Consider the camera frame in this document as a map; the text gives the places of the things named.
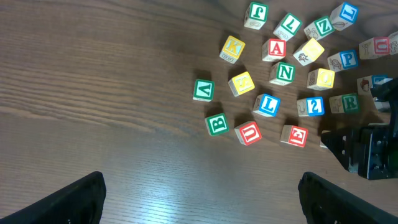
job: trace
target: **wooden block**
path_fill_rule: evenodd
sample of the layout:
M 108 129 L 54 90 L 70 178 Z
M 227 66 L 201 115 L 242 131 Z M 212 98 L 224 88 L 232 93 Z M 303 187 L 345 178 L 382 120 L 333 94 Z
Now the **wooden block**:
M 388 38 L 390 38 L 390 54 L 394 55 L 398 53 L 398 31 L 392 33 Z
M 280 141 L 294 146 L 304 147 L 307 142 L 308 130 L 294 125 L 285 125 Z
M 288 41 L 296 35 L 302 24 L 303 22 L 300 19 L 295 17 L 293 14 L 288 13 L 279 22 L 278 26 L 274 30 L 274 35 L 281 40 Z
M 246 10 L 243 26 L 259 30 L 267 22 L 267 15 L 267 5 L 258 2 L 252 2 Z
M 205 123 L 210 136 L 217 136 L 229 131 L 228 122 L 223 113 L 206 118 Z
M 286 41 L 269 39 L 262 46 L 262 60 L 265 62 L 276 62 L 286 56 Z
M 235 133 L 241 144 L 248 146 L 262 139 L 261 132 L 255 121 L 248 121 L 235 128 Z
M 276 85 L 288 85 L 294 80 L 295 66 L 278 62 L 271 68 L 271 73 L 269 75 L 269 82 Z
M 321 96 L 297 100 L 299 116 L 322 116 L 325 114 L 323 98 Z
M 360 59 L 375 59 L 390 54 L 390 38 L 373 37 L 359 44 Z
M 229 36 L 220 52 L 220 57 L 229 63 L 235 63 L 241 56 L 244 46 L 245 43 L 243 41 Z
M 243 93 L 247 93 L 250 90 L 254 89 L 254 83 L 251 80 L 249 72 L 244 72 L 240 75 L 233 77 L 228 82 L 229 87 L 231 88 L 234 96 L 242 95 Z
M 329 17 L 324 16 L 310 23 L 310 25 L 304 28 L 304 31 L 309 40 L 312 38 L 320 40 L 334 32 L 335 28 L 332 26 Z
M 280 99 L 268 94 L 261 94 L 257 96 L 253 112 L 267 117 L 275 117 L 278 113 L 279 105 Z
M 359 66 L 355 50 L 346 50 L 328 57 L 329 69 L 335 72 Z
M 313 90 L 329 90 L 335 83 L 335 72 L 324 68 L 316 69 L 308 74 L 307 88 Z
M 351 93 L 329 98 L 330 109 L 332 113 L 359 113 L 358 94 Z
M 197 79 L 193 89 L 193 99 L 210 102 L 213 100 L 215 84 L 213 81 Z
M 356 6 L 344 2 L 331 12 L 330 21 L 336 30 L 342 31 L 355 23 L 358 14 L 359 9 Z
M 304 66 L 316 61 L 324 51 L 325 49 L 315 39 L 311 39 L 301 45 L 293 56 Z

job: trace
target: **alphabet block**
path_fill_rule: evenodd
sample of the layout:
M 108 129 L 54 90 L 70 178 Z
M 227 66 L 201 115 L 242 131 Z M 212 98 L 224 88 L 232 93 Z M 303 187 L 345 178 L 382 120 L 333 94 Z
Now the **alphabet block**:
M 213 100 L 214 88 L 215 84 L 213 81 L 197 79 L 193 90 L 193 99 L 210 102 Z
M 301 45 L 301 47 L 294 52 L 293 57 L 304 66 L 316 61 L 324 51 L 325 49 L 312 38 Z
M 254 83 L 251 80 L 249 72 L 244 72 L 240 75 L 233 77 L 228 82 L 229 87 L 231 88 L 234 96 L 242 95 L 243 93 L 247 93 L 250 90 L 254 89 Z
M 346 50 L 328 57 L 329 69 L 340 72 L 359 66 L 355 50 Z
M 329 98 L 330 109 L 332 113 L 359 113 L 358 94 L 351 93 Z
M 241 56 L 245 45 L 243 41 L 229 36 L 220 52 L 220 57 L 229 63 L 235 63 Z
M 268 94 L 261 94 L 257 96 L 253 112 L 267 117 L 275 117 L 278 113 L 279 105 L 280 99 Z
M 257 123 L 254 121 L 248 121 L 235 128 L 235 133 L 241 144 L 248 146 L 262 139 L 261 132 Z
M 295 74 L 295 66 L 278 62 L 271 68 L 271 74 L 269 75 L 269 82 L 276 85 L 288 85 L 293 82 Z
M 304 147 L 307 142 L 308 130 L 294 125 L 285 125 L 280 141 L 298 147 Z
M 303 22 L 300 19 L 295 17 L 293 14 L 288 13 L 282 21 L 279 22 L 278 26 L 274 30 L 274 35 L 281 40 L 288 41 L 296 35 L 302 24 Z
M 259 30 L 267 22 L 268 6 L 258 2 L 250 3 L 244 18 L 244 27 Z
M 342 31 L 355 23 L 358 14 L 359 9 L 356 6 L 344 2 L 331 12 L 330 21 L 336 30 Z
M 321 96 L 297 100 L 299 116 L 321 116 L 325 114 L 323 98 Z
M 310 40 L 320 40 L 325 38 L 327 35 L 335 31 L 335 28 L 331 24 L 329 17 L 324 16 L 320 19 L 313 21 L 310 25 L 304 28 L 305 35 Z
M 229 131 L 228 122 L 223 113 L 206 118 L 205 123 L 210 136 L 217 136 Z
M 390 38 L 373 37 L 359 44 L 360 59 L 375 59 L 390 54 Z
M 286 41 L 279 39 L 269 39 L 262 46 L 262 60 L 265 62 L 275 62 L 286 56 Z
M 333 88 L 334 82 L 334 71 L 319 68 L 308 74 L 307 88 L 320 91 L 328 90 Z

